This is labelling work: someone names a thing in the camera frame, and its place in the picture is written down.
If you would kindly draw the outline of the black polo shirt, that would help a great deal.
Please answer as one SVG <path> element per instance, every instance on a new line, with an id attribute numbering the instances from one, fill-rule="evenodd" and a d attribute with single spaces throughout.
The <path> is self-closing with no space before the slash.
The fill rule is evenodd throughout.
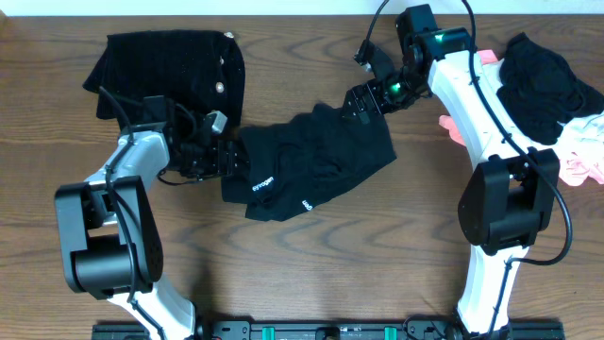
<path id="1" fill-rule="evenodd" d="M 222 199 L 245 217 L 283 222 L 347 193 L 396 159 L 387 121 L 364 124 L 317 104 L 290 122 L 239 130 L 243 163 L 221 180 Z"/>

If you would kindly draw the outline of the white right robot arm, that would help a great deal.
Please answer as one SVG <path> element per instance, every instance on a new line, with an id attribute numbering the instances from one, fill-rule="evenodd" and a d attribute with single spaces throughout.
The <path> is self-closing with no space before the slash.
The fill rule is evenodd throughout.
<path id="1" fill-rule="evenodd" d="M 504 127 L 506 112 L 483 74 L 474 28 L 441 29 L 429 5 L 406 8 L 395 22 L 403 64 L 364 41 L 356 62 L 373 78 L 350 89 L 345 119 L 368 124 L 435 96 L 453 118 L 473 174 L 458 205 L 471 246 L 463 294 L 448 319 L 410 317 L 389 339 L 561 339 L 558 321 L 512 321 L 507 314 L 519 267 L 560 200 L 559 160 L 550 149 L 521 147 Z"/>

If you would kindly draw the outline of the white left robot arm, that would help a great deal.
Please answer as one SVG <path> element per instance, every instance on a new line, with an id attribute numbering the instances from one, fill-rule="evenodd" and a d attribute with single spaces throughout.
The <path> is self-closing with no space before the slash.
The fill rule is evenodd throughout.
<path id="1" fill-rule="evenodd" d="M 85 180 L 55 193 L 63 272 L 76 293 L 123 308 L 132 323 L 93 326 L 94 339 L 209 339 L 193 302 L 163 274 L 163 250 L 147 192 L 172 165 L 178 147 L 223 133 L 218 110 L 194 113 L 148 96 L 145 124 L 134 125 L 105 88 L 99 90 L 121 123 L 117 147 Z"/>

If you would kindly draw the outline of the black velvet buttoned garment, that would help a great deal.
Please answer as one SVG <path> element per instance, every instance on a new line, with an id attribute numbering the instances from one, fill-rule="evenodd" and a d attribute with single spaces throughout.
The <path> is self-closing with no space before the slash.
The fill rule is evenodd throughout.
<path id="1" fill-rule="evenodd" d="M 134 125 L 151 123 L 143 100 L 162 95 L 190 111 L 221 111 L 226 126 L 241 124 L 243 54 L 234 39 L 213 30 L 162 30 L 108 36 L 107 47 L 83 88 L 101 87 Z"/>

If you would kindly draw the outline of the black crumpled garment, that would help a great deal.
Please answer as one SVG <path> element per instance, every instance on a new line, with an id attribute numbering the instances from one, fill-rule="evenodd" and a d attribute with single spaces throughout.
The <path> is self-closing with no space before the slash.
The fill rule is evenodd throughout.
<path id="1" fill-rule="evenodd" d="M 496 94 L 520 131 L 542 145 L 558 142 L 563 126 L 603 112 L 603 94 L 577 78 L 560 54 L 525 33 L 507 44 Z"/>

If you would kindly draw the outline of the white garment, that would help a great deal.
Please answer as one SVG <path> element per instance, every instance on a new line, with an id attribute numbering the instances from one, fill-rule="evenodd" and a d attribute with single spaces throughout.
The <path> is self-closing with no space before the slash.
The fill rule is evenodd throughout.
<path id="1" fill-rule="evenodd" d="M 552 148 L 559 158 L 567 154 L 586 154 L 590 158 L 603 156 L 603 113 L 581 118 L 573 118 L 569 123 L 559 123 L 562 128 L 557 142 L 552 145 L 540 144 L 524 135 L 509 115 L 498 116 L 513 139 L 523 147 L 534 146 L 542 150 Z"/>

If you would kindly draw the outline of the coral pink garment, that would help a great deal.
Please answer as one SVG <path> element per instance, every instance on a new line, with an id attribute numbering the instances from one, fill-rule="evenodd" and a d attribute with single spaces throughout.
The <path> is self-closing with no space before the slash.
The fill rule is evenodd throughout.
<path id="1" fill-rule="evenodd" d="M 499 69 L 503 62 L 496 59 L 493 51 L 481 50 L 475 54 L 474 63 L 480 87 L 496 117 L 508 115 L 496 95 L 501 87 Z M 448 111 L 439 118 L 439 124 L 448 130 L 454 142 L 467 148 L 473 165 L 487 161 L 492 155 L 503 159 L 514 157 L 516 152 L 506 144 L 470 80 L 469 53 L 466 51 L 448 55 L 431 66 L 428 85 Z M 587 178 L 603 183 L 603 156 L 590 158 L 586 154 L 571 153 L 558 159 L 561 163 L 559 177 L 566 184 L 580 186 Z"/>

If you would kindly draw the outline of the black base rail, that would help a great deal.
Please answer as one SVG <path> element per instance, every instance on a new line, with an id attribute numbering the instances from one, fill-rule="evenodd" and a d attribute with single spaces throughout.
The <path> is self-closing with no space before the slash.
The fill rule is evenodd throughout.
<path id="1" fill-rule="evenodd" d="M 511 322 L 491 333 L 468 333 L 446 319 L 409 318 L 401 323 L 267 323 L 216 321 L 197 332 L 195 339 L 215 340 L 564 340 L 558 321 Z"/>

